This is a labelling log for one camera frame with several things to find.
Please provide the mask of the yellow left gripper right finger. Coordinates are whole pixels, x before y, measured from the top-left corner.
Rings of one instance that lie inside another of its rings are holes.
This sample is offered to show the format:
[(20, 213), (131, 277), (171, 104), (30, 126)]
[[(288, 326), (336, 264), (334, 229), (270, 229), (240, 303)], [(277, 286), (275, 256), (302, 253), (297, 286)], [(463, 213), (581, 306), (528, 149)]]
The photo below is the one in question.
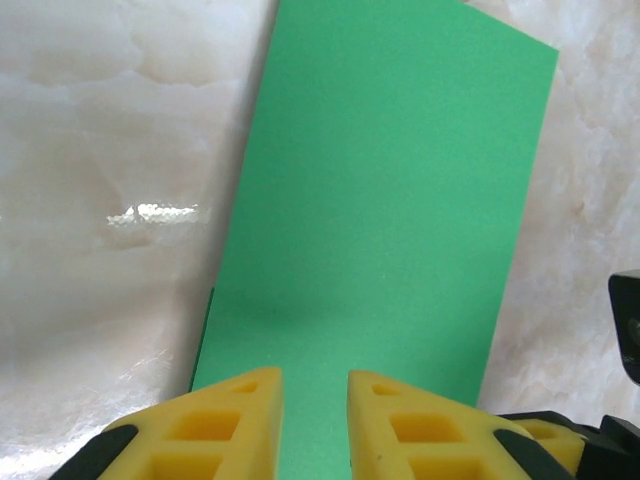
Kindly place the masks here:
[(515, 422), (370, 371), (347, 424), (352, 480), (576, 480)]

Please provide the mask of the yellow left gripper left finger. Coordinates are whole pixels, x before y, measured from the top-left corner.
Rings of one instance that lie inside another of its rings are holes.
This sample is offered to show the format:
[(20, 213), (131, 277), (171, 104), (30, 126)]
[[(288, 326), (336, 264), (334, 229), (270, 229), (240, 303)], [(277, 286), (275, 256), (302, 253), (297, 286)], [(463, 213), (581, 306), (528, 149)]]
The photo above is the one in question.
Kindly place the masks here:
[(283, 411), (281, 370), (254, 369), (112, 422), (58, 480), (276, 480)]

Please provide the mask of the green paper sheet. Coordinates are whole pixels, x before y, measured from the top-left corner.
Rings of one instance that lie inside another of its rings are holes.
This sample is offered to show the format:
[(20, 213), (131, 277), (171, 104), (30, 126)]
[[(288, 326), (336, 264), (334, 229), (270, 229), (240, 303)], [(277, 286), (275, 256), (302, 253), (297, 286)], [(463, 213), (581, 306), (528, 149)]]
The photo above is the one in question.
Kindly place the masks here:
[(194, 378), (281, 368), (278, 480), (348, 480), (352, 370), (477, 401), (557, 59), (461, 0), (280, 0)]

